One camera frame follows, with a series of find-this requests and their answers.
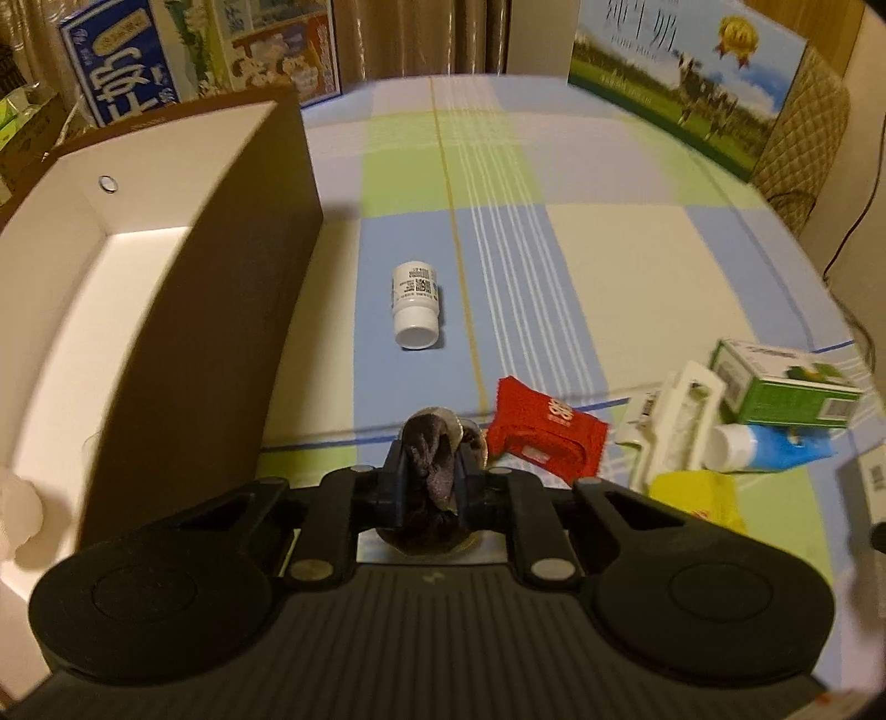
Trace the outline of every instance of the red wet wipes packet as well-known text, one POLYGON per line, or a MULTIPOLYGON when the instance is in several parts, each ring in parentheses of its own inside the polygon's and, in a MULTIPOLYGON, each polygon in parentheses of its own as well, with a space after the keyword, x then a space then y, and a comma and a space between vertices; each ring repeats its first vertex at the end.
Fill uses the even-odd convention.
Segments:
POLYGON ((489 454, 529 460, 572 485, 597 474, 609 426, 517 378, 499 380, 498 407, 486 431, 489 454))

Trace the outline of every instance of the open box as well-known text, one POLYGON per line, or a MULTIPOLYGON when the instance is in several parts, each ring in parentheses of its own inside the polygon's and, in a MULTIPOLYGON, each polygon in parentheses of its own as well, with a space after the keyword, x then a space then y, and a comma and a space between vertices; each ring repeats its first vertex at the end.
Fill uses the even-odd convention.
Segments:
POLYGON ((78 546, 253 478, 323 221, 292 89, 97 130, 27 187, 0 208, 0 466, 44 509, 0 564, 23 601, 78 546))

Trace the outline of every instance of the plaid tablecloth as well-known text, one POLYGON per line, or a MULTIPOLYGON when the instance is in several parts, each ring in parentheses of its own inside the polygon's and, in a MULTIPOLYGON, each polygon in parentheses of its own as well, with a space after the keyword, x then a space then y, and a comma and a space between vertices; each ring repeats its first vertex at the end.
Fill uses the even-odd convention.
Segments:
MULTIPOLYGON (((867 530, 854 458, 882 442, 882 408, 839 311, 755 190, 551 78, 380 82, 305 121, 326 222, 259 475, 314 484, 379 465, 427 405, 487 421, 504 375, 616 425, 632 391, 706 363, 719 338, 819 353, 867 391, 851 431, 829 460, 741 478, 741 512, 754 537, 832 583, 819 677, 878 682, 870 556, 853 555, 867 530), (441 289, 441 341, 420 352, 394 343, 390 309, 391 272, 413 259, 441 289)), ((626 484, 632 462, 610 443, 601 475, 626 484)), ((372 538, 361 552, 385 557, 372 538)), ((490 540, 474 559, 501 552, 490 540)))

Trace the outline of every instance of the ribbed black surface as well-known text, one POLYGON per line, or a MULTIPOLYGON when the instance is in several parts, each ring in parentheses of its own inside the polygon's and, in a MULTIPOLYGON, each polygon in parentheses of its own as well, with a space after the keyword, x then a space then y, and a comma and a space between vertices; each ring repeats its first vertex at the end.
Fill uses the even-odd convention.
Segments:
POLYGON ((808 677, 746 690, 660 677, 608 646, 575 598, 506 567, 364 566, 286 600, 258 643, 202 676, 135 688, 58 674, 9 717, 777 720, 819 692, 808 677))

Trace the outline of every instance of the curtain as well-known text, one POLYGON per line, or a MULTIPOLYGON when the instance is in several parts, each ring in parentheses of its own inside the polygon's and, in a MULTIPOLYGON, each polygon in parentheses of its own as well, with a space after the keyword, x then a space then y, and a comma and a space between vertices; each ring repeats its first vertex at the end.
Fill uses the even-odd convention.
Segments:
MULTIPOLYGON (((510 0, 333 0, 342 85, 419 74, 500 73, 510 0)), ((0 0, 0 43, 26 80, 71 107, 76 80, 55 23, 85 0, 0 0)))

